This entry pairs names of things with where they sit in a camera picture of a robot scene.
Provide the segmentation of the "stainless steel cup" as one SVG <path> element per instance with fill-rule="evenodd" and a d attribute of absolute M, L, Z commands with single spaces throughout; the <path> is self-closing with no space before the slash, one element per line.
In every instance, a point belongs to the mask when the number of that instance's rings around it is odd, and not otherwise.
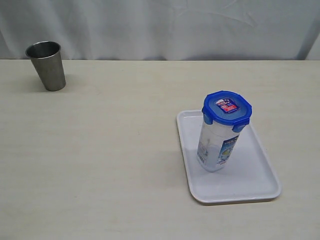
<path fill-rule="evenodd" d="M 25 51 L 47 91 L 55 92 L 66 86 L 61 46 L 54 41 L 41 41 Z"/>

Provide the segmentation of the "clear plastic tall container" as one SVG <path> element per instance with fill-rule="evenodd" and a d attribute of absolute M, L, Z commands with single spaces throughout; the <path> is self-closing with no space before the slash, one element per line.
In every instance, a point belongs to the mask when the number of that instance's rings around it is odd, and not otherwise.
<path fill-rule="evenodd" d="M 223 125 L 216 121 L 208 124 L 203 121 L 197 160 L 206 171 L 215 172 L 226 165 L 244 127 Z"/>

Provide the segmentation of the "blue container lid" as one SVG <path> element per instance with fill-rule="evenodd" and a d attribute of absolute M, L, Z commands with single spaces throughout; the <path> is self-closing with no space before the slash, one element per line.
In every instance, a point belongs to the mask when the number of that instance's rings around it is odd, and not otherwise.
<path fill-rule="evenodd" d="M 206 124 L 232 126 L 239 133 L 250 123 L 252 106 L 240 94 L 221 90 L 205 97 L 201 111 Z"/>

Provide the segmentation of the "white rectangular tray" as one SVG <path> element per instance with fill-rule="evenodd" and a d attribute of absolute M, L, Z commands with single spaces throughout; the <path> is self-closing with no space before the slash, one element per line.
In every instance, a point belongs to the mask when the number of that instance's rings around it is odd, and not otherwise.
<path fill-rule="evenodd" d="M 281 183 L 252 124 L 240 133 L 226 166 L 209 172 L 197 160 L 202 112 L 183 110 L 176 122 L 189 191 L 196 201 L 208 205 L 267 202 L 280 196 Z"/>

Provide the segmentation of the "white backdrop curtain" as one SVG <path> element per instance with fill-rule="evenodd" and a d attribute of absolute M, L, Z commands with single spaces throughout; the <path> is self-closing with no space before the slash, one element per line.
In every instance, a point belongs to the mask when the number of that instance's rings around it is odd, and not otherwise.
<path fill-rule="evenodd" d="M 318 60 L 317 0 L 3 0 L 0 56 L 54 41 L 68 60 Z"/>

